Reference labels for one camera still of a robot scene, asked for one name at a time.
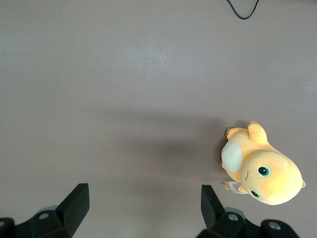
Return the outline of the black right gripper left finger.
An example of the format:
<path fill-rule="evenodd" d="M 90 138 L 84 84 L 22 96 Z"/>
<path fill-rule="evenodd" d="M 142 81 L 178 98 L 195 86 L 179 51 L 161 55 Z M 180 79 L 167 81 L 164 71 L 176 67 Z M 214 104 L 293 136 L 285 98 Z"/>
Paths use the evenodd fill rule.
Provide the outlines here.
<path fill-rule="evenodd" d="M 0 219 L 2 238 L 71 238 L 89 211 L 89 185 L 78 184 L 58 205 L 42 208 L 29 220 L 15 224 Z"/>

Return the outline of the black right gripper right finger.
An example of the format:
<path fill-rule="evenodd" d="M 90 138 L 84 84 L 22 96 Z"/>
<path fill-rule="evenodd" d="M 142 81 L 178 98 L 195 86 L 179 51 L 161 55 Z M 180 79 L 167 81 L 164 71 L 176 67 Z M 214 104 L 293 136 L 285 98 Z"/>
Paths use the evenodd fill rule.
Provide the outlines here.
<path fill-rule="evenodd" d="M 264 220 L 260 226 L 251 223 L 242 211 L 224 208 L 211 185 L 201 187 L 201 213 L 206 229 L 199 238 L 297 238 L 285 222 Z"/>

